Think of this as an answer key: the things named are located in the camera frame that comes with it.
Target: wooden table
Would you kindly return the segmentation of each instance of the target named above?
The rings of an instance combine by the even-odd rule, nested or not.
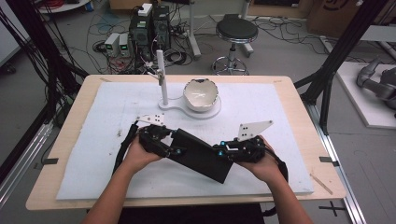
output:
[[[300,95],[288,77],[266,76],[167,76],[168,82],[187,83],[195,77],[207,77],[216,83],[272,83],[290,122],[306,169],[311,176],[315,192],[298,195],[299,200],[342,199],[346,191],[331,162],[320,162],[319,157],[328,157],[317,131],[309,118]],[[78,140],[82,124],[90,111],[97,90],[102,82],[158,82],[150,76],[110,76],[92,75],[85,79],[78,97],[54,143],[49,158],[59,158],[57,164],[45,165],[27,200],[29,210],[49,210],[68,208],[91,208],[95,200],[57,201],[56,195],[61,186],[67,160],[74,144]],[[221,197],[185,197],[160,199],[127,199],[125,206],[162,206],[214,203],[260,203],[271,202],[272,197],[265,196],[221,196]]]

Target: cardboard box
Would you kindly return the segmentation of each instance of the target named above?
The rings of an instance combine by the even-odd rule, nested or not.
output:
[[[300,0],[297,7],[280,7],[256,5],[254,1],[251,1],[247,14],[249,16],[305,19],[312,8],[312,2],[312,0]]]
[[[111,9],[132,9],[141,7],[143,3],[151,3],[150,0],[110,0]]]
[[[340,37],[359,8],[355,0],[315,1],[306,21],[312,34]]]
[[[374,20],[375,24],[378,24],[382,18],[387,14],[387,12],[391,9],[392,5],[394,3],[394,0],[389,0],[387,4],[382,8],[382,11],[379,13],[379,15],[376,17]],[[396,7],[388,14],[388,16],[384,19],[383,24],[387,24],[391,22],[394,18],[396,17]]]

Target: stool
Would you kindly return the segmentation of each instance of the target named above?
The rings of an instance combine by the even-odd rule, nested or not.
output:
[[[219,57],[212,63],[214,74],[232,75],[236,72],[236,74],[249,75],[247,66],[234,56],[235,46],[252,42],[257,38],[258,33],[257,26],[244,19],[230,18],[220,21],[216,26],[216,34],[221,39],[231,42],[232,45],[228,56]]]

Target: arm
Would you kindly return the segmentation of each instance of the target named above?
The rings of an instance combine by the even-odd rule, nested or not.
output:
[[[147,153],[142,148],[137,136],[129,146],[124,161],[111,177],[98,201],[96,201],[81,223],[118,223],[132,177],[146,165],[159,159],[160,157],[156,154]]]
[[[313,223],[277,168],[275,159],[269,154],[257,163],[240,162],[239,164],[268,185],[274,198],[279,223]]]

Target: person's left hand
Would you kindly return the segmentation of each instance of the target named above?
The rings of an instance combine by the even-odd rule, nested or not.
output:
[[[149,153],[143,149],[139,143],[139,135],[129,145],[128,152],[122,164],[127,165],[131,172],[137,173],[149,163],[160,160],[161,157],[154,153]]]

